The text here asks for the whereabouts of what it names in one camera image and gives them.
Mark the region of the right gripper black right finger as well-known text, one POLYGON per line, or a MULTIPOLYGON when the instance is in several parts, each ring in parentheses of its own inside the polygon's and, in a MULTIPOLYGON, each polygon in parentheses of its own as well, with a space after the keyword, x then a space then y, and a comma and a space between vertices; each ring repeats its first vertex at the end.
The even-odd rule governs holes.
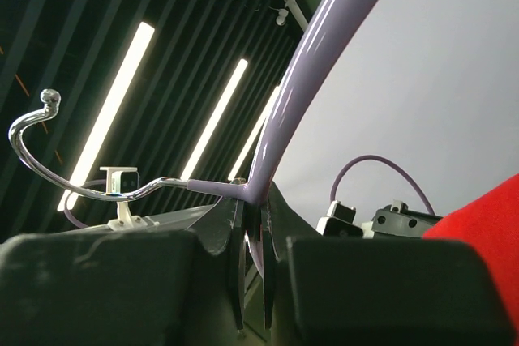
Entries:
POLYGON ((512 345, 491 273, 461 241, 325 237, 271 185, 261 208, 274 345, 512 345))

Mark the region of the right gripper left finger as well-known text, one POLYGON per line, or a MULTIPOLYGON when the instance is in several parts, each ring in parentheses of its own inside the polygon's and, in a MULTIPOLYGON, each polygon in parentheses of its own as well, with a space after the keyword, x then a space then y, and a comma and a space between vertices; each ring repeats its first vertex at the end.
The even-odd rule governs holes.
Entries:
POLYGON ((24 234, 1 246, 4 345, 240 345, 244 204, 186 229, 24 234))

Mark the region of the red trousers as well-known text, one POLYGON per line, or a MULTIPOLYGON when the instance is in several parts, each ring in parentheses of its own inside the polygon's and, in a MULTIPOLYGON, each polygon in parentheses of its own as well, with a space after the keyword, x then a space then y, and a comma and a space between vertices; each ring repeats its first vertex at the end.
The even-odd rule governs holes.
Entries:
POLYGON ((518 325, 518 176, 445 216, 426 239, 471 245, 483 258, 515 326, 518 325))

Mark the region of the lilac hanger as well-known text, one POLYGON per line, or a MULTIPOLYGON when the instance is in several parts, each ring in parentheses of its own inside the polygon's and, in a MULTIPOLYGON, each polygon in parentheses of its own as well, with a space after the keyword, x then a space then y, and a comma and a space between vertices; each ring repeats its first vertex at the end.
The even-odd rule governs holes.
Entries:
POLYGON ((106 193, 75 186, 35 159, 23 140, 27 128, 58 115, 61 96, 52 88, 42 91, 41 109, 26 113, 12 122, 8 131, 9 142, 22 163, 34 173, 86 198, 103 202, 132 202, 163 187, 182 187, 259 206, 267 199, 281 158, 305 112, 378 1, 323 0, 320 3, 282 78, 281 90, 261 131, 246 184, 159 177, 127 193, 106 193))

